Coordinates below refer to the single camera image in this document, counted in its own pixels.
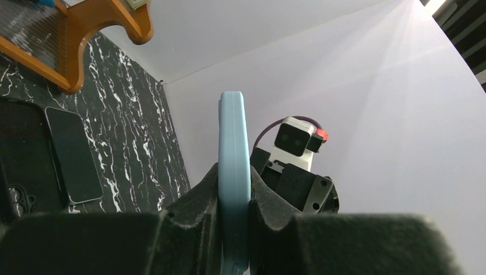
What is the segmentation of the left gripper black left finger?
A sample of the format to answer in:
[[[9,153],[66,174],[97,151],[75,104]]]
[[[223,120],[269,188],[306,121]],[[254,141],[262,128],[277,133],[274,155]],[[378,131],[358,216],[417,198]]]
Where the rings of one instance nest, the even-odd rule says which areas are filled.
[[[218,167],[159,213],[38,214],[1,238],[2,274],[219,274]]]

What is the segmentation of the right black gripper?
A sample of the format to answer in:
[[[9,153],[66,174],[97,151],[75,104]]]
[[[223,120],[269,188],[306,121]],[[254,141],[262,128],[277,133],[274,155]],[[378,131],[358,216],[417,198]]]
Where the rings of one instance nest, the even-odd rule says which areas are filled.
[[[303,213],[337,213],[339,197],[329,176],[321,176],[294,164],[270,160],[270,153],[255,148],[250,163],[265,184]]]

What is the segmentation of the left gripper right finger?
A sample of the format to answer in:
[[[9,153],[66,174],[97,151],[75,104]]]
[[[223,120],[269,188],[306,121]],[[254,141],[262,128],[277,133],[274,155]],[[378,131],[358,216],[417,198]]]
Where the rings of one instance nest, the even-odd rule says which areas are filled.
[[[251,172],[251,274],[463,274],[429,218],[303,214]]]

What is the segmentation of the blue phone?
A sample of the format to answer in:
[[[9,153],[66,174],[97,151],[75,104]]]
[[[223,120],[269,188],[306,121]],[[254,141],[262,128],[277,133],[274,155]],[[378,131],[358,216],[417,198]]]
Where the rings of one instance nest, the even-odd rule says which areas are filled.
[[[244,97],[221,94],[218,106],[218,199],[222,222],[221,274],[245,274],[249,268],[248,218],[250,157]]]

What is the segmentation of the black smartphone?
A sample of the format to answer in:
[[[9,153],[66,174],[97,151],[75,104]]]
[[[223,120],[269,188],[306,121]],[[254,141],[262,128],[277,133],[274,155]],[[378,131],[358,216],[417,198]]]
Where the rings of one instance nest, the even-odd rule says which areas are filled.
[[[53,107],[46,107],[44,113],[69,203],[101,199],[103,189],[81,117]]]

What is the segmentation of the black phone case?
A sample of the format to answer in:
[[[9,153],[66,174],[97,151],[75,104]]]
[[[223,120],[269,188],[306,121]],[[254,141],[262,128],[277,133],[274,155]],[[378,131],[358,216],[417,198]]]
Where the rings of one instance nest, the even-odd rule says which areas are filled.
[[[68,208],[41,107],[1,98],[1,223]]]

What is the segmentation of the white red cardboard box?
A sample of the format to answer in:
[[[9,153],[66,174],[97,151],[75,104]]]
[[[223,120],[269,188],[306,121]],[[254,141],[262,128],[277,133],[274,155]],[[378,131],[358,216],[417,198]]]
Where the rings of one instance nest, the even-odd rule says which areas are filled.
[[[140,8],[141,6],[149,3],[150,0],[125,0],[127,5],[132,9],[136,10]]]

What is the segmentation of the orange wooden shelf rack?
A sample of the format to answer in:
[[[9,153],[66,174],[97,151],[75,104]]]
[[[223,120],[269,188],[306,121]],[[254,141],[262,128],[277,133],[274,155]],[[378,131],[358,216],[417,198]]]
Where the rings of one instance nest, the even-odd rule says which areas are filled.
[[[66,94],[84,85],[84,50],[109,26],[121,26],[135,45],[152,39],[151,2],[132,10],[125,1],[1,1],[1,54],[43,77]]]

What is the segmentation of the black marker blue cap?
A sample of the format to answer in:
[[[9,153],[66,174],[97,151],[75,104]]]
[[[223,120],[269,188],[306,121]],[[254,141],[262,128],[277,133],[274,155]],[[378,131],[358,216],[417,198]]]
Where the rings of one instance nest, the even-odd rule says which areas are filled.
[[[33,3],[47,6],[47,7],[56,7],[56,1],[55,0],[30,0]]]

